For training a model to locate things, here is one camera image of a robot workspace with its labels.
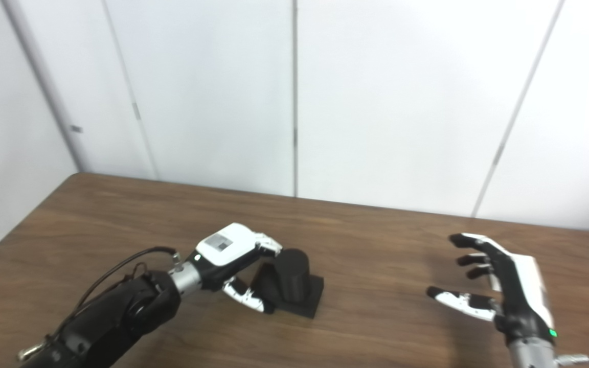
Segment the black cylinder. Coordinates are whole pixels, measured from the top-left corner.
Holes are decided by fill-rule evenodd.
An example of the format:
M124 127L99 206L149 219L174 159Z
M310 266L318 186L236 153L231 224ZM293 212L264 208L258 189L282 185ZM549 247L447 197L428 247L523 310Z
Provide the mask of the black cylinder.
M274 260L281 297L288 303L301 303L310 294L308 256L299 249L286 249Z

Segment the white wall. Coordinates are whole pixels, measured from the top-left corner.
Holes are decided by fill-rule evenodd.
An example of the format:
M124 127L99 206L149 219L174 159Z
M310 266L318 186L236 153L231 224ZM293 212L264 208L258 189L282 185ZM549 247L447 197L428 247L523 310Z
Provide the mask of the white wall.
M299 193L470 215L556 0L299 0Z
M74 172L0 5L0 239Z
M589 229L589 2L565 3L478 215Z
M108 0L159 177L292 195L291 0Z
M9 1L28 25L66 123L82 128L70 136L84 169L156 179L102 1Z
M454 215L559 3L299 0L295 151L291 0L9 1L88 170ZM589 2L563 13L479 217L589 228Z

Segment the black cable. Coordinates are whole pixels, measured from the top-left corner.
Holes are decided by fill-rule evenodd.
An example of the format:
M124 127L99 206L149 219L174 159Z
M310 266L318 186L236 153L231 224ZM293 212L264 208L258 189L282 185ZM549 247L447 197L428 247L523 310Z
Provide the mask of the black cable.
M176 249L173 248L168 248L168 247L153 247L150 249L145 249L143 251L139 251L138 253L134 254L131 257L128 257L127 259L124 259L124 261L119 262L117 264L117 266L111 268L110 270L108 270L108 272L106 272L105 274L103 274L97 281L94 282L94 284L92 284L88 290L83 294L83 296L79 299L79 302L77 303L77 305L74 307L75 310L79 309L79 307L83 304L84 301L86 301L86 299L88 298L88 296L90 294L92 294L92 291L94 291L94 289L96 289L102 282L103 280L107 279L110 275L114 274L115 272L117 272L117 270L119 270L120 268L126 266L129 262L133 261L134 259L138 258L138 257L142 257L145 254L149 254L149 253L154 253L154 252L163 252L163 253L167 253L167 254L171 254L172 256L174 254L176 254Z
M175 254L178 253L176 251L176 249L173 249L173 248L170 248L170 247L153 247L153 248L145 249L143 251L139 251L138 253L134 254L133 256L128 257L127 259L124 259L124 261L119 262L117 264L117 266L111 268L105 274L101 275L101 277L99 277L97 279L97 281L95 281L86 290L86 292L83 294L83 296L81 296L81 298L79 299L79 302L77 302L77 305L74 307L74 309L72 310L72 312L70 314L68 314L67 317L65 317L65 319L63 319L63 321L58 325L58 328L56 328L56 331L54 331L54 333L52 333L52 335L50 335L50 337L51 338L54 338L54 339L58 338L58 335L59 335L60 331L65 327L65 324L67 324L67 322L70 321L70 319L72 319L73 317L77 316L77 314L79 314L79 312L81 312L82 310L84 310L85 308L87 308L99 296L105 294L107 291L110 291L110 290L114 289L115 287L119 286L121 283L128 281L129 280L129 277L131 277L130 275L125 275L125 277L121 281L118 281L115 284L112 284L105 291L103 291L99 296L95 296L95 298L90 299L86 303L86 299L88 298L88 296L90 296L90 294L92 294L92 291L94 291L94 289L96 289L110 275L112 275L115 272L117 272L120 268L128 265L128 263L130 263L134 259L137 259L139 257L142 257L145 254L155 253L155 252L167 253L167 254L171 254L172 256L174 256ZM133 274L134 275L135 275L135 271L137 269L138 269L138 265L136 265L135 268L133 269Z

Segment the black block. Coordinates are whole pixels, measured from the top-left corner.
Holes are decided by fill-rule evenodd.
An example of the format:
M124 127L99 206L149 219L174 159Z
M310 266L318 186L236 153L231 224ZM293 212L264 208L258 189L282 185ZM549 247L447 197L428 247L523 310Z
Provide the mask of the black block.
M314 318L324 289L324 278L309 275L309 293L301 303L289 303L283 299L280 291L280 278L271 263L263 263L252 281L252 290L256 296L272 303L274 307L308 318Z

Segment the wood grain surface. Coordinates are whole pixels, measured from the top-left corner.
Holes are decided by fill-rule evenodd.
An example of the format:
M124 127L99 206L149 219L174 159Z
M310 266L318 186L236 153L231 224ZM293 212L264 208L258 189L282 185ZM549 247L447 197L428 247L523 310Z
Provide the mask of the wood grain surface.
M232 222L308 254L325 278L316 318L268 316L201 291L115 366L510 366L492 324L425 296L430 284L489 293L454 263L465 251L446 238L466 231L537 257L558 352L589 354L587 232L77 174L0 243L0 366L17 366L16 352L56 328L118 261L155 245L189 254ZM160 255L148 263L170 266Z

